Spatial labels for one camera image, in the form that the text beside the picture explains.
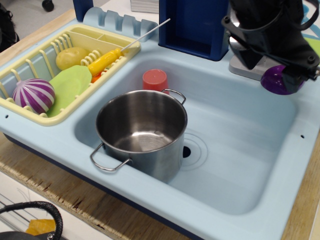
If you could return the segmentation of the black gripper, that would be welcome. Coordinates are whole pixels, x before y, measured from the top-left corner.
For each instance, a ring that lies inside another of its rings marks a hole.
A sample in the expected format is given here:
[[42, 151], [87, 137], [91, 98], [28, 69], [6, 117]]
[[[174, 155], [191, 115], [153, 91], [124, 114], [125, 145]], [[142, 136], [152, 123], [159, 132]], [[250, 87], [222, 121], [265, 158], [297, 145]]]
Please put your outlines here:
[[302, 32], [317, 20], [320, 4], [310, 0], [311, 16], [304, 22], [301, 0], [231, 0], [230, 13], [221, 23], [229, 38], [246, 49], [286, 66], [282, 81], [288, 93], [296, 93], [306, 80], [320, 74], [320, 58]]

